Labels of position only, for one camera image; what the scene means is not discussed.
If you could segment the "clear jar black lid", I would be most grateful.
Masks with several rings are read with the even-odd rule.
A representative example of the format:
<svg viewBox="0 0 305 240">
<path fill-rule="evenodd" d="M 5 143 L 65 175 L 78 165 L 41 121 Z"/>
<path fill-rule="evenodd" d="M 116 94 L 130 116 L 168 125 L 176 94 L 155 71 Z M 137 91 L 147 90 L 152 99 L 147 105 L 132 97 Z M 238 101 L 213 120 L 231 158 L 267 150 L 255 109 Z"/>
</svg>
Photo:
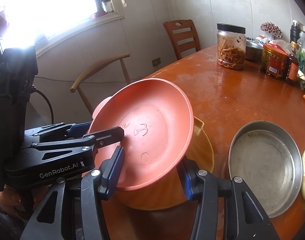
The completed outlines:
<svg viewBox="0 0 305 240">
<path fill-rule="evenodd" d="M 245 65 L 246 28 L 238 25 L 217 24 L 217 62 L 233 70 L 242 70 Z"/>
</svg>

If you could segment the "red tissue pack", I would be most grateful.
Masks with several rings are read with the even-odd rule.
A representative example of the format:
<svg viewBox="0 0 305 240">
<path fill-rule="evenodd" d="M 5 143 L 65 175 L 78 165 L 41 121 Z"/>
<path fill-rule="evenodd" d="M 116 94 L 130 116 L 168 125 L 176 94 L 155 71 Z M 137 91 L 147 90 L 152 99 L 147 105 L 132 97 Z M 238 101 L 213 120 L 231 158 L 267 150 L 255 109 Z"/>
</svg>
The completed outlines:
<svg viewBox="0 0 305 240">
<path fill-rule="evenodd" d="M 264 44 L 270 44 L 271 46 L 283 50 L 285 53 L 289 54 L 291 52 L 291 44 L 284 40 L 269 40 L 265 35 L 259 35 L 255 40 L 263 42 Z"/>
</svg>

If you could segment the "small steel basin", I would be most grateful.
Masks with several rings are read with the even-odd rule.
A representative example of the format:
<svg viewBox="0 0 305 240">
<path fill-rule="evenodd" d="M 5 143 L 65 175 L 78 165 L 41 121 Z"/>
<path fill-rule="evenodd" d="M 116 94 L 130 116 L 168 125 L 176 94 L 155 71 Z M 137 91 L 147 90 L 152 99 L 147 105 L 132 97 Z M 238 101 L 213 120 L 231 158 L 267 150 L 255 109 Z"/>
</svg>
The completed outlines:
<svg viewBox="0 0 305 240">
<path fill-rule="evenodd" d="M 253 40 L 246 40 L 245 59 L 247 61 L 257 62 L 261 60 L 263 54 L 263 45 Z"/>
</svg>

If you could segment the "window with sill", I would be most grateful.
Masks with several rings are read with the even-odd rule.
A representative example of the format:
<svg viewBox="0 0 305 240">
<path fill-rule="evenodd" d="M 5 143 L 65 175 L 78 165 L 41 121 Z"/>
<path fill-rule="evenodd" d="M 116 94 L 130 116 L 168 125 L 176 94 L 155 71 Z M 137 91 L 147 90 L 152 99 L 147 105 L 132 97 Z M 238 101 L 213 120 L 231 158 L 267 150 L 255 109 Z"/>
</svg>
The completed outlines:
<svg viewBox="0 0 305 240">
<path fill-rule="evenodd" d="M 61 42 L 124 17 L 124 0 L 0 0 L 0 48 L 35 46 L 41 56 Z"/>
</svg>

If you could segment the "black thermos flask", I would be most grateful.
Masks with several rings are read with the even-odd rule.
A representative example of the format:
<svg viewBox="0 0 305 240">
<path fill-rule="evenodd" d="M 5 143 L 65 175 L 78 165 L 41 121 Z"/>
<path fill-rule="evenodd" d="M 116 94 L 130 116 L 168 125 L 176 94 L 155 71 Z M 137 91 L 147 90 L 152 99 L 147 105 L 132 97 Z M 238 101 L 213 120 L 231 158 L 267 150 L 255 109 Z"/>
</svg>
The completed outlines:
<svg viewBox="0 0 305 240">
<path fill-rule="evenodd" d="M 303 24 L 297 20 L 292 21 L 291 29 L 290 29 L 290 42 L 296 42 L 300 38 L 300 32 L 302 31 Z"/>
</svg>

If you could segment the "dark sauce bottle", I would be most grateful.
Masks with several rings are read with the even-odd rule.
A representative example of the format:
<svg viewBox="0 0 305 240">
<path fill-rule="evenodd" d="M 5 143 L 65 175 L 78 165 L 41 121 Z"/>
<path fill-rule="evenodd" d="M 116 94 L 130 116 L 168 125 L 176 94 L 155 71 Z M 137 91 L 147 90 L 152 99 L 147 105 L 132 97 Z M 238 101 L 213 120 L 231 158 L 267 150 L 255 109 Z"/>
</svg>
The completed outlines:
<svg viewBox="0 0 305 240">
<path fill-rule="evenodd" d="M 298 50 L 299 45 L 295 42 L 291 42 L 291 52 L 288 55 L 286 61 L 286 82 L 295 85 L 297 82 L 297 75 L 299 71 L 299 61 L 298 61 Z"/>
</svg>

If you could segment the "low wall outlet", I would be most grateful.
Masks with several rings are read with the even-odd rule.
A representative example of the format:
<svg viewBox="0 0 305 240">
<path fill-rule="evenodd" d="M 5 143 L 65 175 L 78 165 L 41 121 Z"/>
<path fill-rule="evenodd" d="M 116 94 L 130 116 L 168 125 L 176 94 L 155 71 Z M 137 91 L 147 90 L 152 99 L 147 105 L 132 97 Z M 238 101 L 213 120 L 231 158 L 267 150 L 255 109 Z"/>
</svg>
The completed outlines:
<svg viewBox="0 0 305 240">
<path fill-rule="evenodd" d="M 153 67 L 158 67 L 160 64 L 161 64 L 161 58 L 160 57 L 155 58 L 155 59 L 152 60 L 152 66 Z"/>
</svg>

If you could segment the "orange pig-shaped plate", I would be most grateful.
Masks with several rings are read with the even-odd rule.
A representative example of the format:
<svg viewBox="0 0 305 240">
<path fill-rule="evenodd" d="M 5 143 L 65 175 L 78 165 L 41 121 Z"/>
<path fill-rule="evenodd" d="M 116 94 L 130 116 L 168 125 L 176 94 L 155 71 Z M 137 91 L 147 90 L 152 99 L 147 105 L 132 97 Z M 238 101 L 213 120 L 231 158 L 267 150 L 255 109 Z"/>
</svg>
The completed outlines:
<svg viewBox="0 0 305 240">
<path fill-rule="evenodd" d="M 89 132 L 121 127 L 125 161 L 118 191 L 135 191 L 166 176 L 184 157 L 194 115 L 177 85 L 157 78 L 136 81 L 100 103 Z"/>
</svg>

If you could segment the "clear plastic water bottle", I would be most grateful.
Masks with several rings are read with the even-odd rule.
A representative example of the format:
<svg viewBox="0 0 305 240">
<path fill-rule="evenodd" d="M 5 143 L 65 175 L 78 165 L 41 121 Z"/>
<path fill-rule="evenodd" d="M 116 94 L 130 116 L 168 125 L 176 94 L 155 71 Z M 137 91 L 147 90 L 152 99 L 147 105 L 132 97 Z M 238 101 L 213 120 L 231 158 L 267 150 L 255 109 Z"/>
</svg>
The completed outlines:
<svg viewBox="0 0 305 240">
<path fill-rule="evenodd" d="M 298 61 L 299 61 L 299 69 L 305 74 L 305 34 L 304 32 L 300 32 L 299 39 L 297 41 L 299 45 L 298 49 Z"/>
</svg>

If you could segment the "dried flower bouquet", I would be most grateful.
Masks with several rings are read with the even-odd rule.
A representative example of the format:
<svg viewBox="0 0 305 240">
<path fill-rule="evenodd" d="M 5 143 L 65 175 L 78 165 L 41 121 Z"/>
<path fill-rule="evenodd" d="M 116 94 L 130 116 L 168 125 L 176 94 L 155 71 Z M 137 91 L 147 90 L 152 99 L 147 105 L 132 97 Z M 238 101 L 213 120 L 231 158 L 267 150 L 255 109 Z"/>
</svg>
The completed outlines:
<svg viewBox="0 0 305 240">
<path fill-rule="evenodd" d="M 283 37 L 282 30 L 272 22 L 262 23 L 260 29 L 266 33 L 273 35 L 274 37 L 278 37 L 278 38 Z"/>
</svg>

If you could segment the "red chili sauce jar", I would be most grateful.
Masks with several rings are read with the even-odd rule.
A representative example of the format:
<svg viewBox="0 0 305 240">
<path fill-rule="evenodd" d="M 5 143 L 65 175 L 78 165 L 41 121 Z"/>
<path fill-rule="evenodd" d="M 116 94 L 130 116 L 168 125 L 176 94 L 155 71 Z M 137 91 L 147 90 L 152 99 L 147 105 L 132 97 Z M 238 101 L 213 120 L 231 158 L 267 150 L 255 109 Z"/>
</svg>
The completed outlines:
<svg viewBox="0 0 305 240">
<path fill-rule="evenodd" d="M 264 44 L 260 70 L 275 79 L 282 79 L 286 60 L 287 54 L 284 51 L 272 46 L 270 43 Z"/>
</svg>

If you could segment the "steel round pan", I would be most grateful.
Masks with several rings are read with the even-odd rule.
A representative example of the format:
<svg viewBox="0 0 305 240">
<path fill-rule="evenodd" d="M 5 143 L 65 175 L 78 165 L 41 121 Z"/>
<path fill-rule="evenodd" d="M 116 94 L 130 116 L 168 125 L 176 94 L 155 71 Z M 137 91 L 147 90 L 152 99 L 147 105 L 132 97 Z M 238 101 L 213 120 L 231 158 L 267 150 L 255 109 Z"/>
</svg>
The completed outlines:
<svg viewBox="0 0 305 240">
<path fill-rule="evenodd" d="M 287 131 L 269 121 L 253 121 L 240 128 L 228 154 L 230 177 L 241 177 L 270 218 L 285 213 L 300 193 L 303 164 Z"/>
</svg>

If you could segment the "brown wooden slat chair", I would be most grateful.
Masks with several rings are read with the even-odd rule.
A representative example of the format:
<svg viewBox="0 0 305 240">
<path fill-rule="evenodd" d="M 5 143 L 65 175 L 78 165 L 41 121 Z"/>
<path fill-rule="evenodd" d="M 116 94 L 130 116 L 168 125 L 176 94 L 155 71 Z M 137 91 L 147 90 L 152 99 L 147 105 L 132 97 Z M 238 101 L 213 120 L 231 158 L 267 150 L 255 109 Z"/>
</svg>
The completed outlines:
<svg viewBox="0 0 305 240">
<path fill-rule="evenodd" d="M 200 41 L 192 20 L 174 20 L 163 23 L 170 39 L 177 60 L 182 59 L 182 53 L 191 49 L 200 51 Z"/>
</svg>

